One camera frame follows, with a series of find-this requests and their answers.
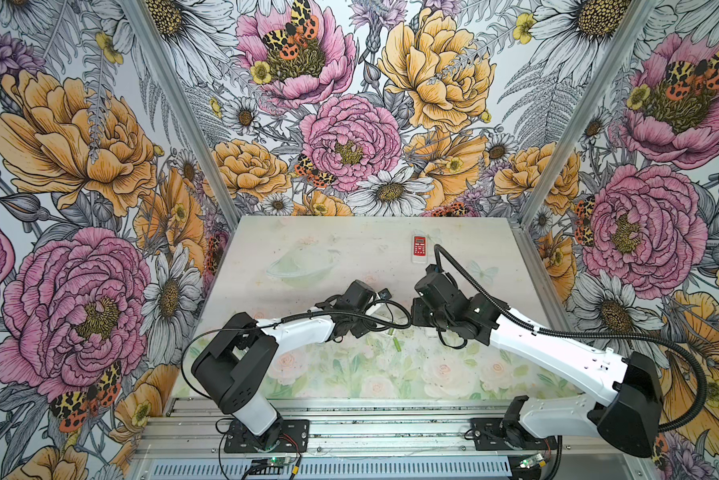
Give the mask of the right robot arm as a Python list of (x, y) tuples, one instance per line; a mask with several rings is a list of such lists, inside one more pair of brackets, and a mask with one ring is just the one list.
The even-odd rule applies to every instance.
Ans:
[(497, 428), (505, 443), (521, 448), (557, 436), (593, 437), (633, 457), (651, 456), (663, 409), (651, 358), (623, 357), (565, 332), (547, 332), (501, 300), (465, 296), (433, 265), (415, 292), (413, 325), (519, 355), (579, 389), (575, 397), (553, 400), (517, 396)]

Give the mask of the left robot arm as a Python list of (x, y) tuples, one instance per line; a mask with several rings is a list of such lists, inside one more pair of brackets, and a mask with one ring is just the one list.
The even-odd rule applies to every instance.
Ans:
[(224, 327), (205, 334), (213, 338), (192, 363), (194, 388), (232, 418), (227, 438), (248, 449), (272, 451), (295, 436), (261, 392), (270, 367), (308, 345), (401, 329), (401, 324), (375, 316), (377, 310), (389, 309), (389, 302), (389, 290), (375, 292), (356, 280), (344, 293), (303, 313), (269, 320), (237, 313)]

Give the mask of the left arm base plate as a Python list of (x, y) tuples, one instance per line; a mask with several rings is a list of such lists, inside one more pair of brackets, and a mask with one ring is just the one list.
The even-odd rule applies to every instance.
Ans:
[(223, 452), (227, 454), (305, 453), (311, 422), (280, 419), (261, 435), (254, 435), (241, 421), (233, 419), (225, 432)]

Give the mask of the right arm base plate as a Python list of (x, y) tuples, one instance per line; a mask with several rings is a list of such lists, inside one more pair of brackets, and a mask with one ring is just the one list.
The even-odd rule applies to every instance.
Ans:
[(465, 438), (471, 439), (477, 451), (535, 450), (553, 451), (559, 446), (555, 436), (535, 437), (517, 422), (505, 425), (497, 417), (478, 417), (469, 420)]

